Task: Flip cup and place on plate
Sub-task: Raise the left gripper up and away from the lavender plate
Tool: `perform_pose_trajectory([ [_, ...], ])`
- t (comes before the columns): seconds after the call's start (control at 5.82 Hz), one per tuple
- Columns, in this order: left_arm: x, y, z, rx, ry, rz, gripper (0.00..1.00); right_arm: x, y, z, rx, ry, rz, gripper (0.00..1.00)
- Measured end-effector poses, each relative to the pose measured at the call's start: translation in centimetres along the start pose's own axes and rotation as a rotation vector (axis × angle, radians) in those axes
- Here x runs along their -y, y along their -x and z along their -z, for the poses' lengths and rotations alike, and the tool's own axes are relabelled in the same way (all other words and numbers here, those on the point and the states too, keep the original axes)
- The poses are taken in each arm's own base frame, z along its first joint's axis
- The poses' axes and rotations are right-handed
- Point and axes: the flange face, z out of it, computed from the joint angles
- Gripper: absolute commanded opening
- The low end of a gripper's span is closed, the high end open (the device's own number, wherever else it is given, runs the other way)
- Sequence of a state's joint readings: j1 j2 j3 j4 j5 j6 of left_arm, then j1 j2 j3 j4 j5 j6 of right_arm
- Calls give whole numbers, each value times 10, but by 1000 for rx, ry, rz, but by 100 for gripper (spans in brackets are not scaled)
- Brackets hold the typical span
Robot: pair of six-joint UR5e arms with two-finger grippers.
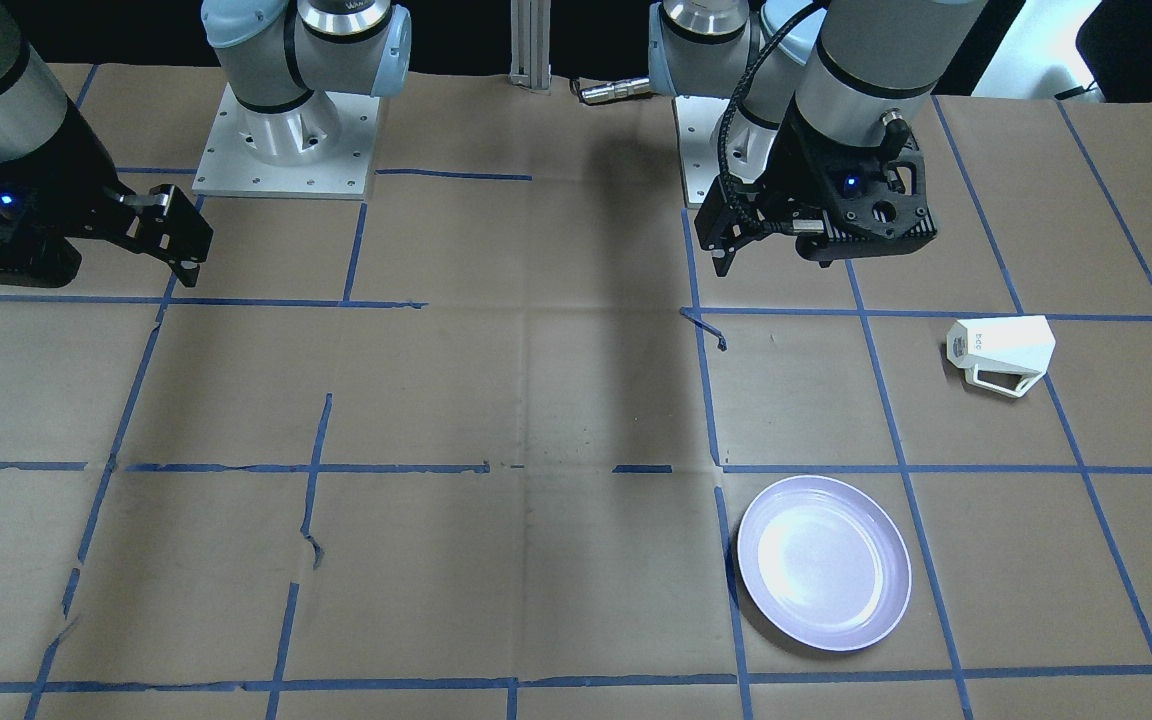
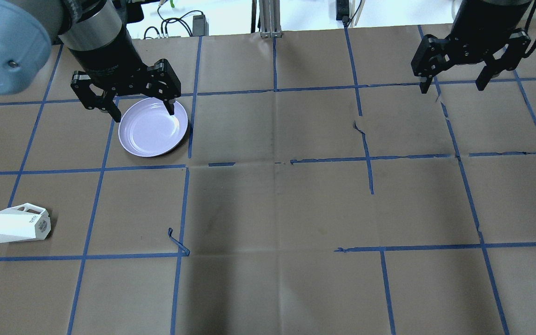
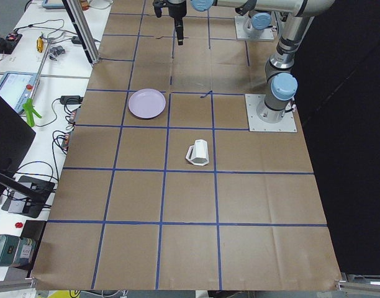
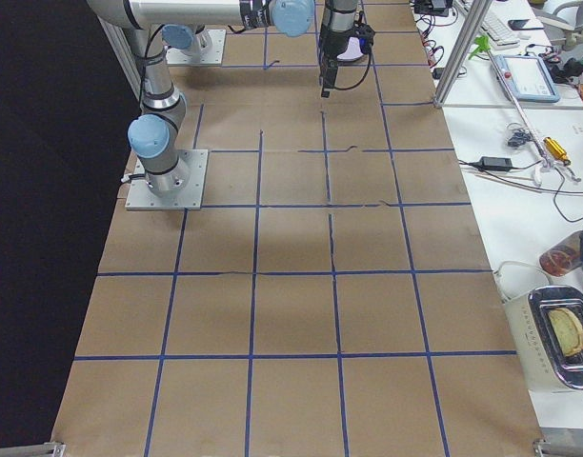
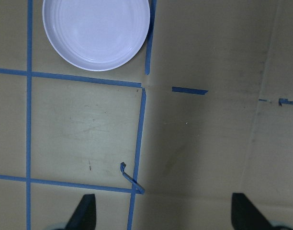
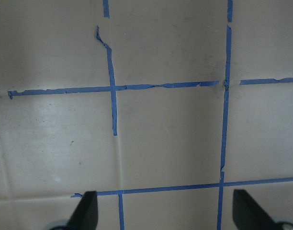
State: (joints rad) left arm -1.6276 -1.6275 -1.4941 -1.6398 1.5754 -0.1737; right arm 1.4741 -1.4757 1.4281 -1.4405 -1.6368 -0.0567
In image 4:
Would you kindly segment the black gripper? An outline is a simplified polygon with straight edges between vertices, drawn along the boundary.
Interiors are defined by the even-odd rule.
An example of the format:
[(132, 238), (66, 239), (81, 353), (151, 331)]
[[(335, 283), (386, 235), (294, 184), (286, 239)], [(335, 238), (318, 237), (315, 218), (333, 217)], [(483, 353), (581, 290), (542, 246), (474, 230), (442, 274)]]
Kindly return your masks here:
[(339, 40), (319, 41), (321, 98), (329, 98), (338, 73), (338, 55), (342, 52)]

